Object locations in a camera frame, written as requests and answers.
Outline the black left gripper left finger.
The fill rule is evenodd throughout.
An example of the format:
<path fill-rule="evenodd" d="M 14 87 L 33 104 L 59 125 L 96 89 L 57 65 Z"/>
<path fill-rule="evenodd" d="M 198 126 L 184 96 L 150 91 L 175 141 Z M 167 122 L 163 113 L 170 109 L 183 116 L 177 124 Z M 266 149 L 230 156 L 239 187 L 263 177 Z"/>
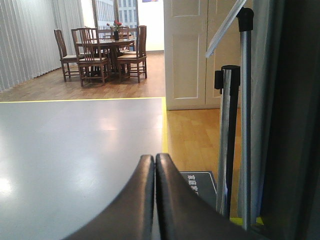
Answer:
<path fill-rule="evenodd" d="M 155 162 L 142 155 L 115 199 L 67 240 L 150 240 L 152 238 Z"/>

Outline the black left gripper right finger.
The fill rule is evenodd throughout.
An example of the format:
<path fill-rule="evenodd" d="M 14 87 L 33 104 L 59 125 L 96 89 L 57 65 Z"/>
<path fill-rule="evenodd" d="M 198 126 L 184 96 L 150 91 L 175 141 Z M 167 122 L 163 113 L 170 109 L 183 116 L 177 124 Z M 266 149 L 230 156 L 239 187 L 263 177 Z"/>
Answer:
<path fill-rule="evenodd" d="M 220 215 L 189 187 L 171 157 L 155 157 L 156 205 L 163 240 L 262 240 Z"/>

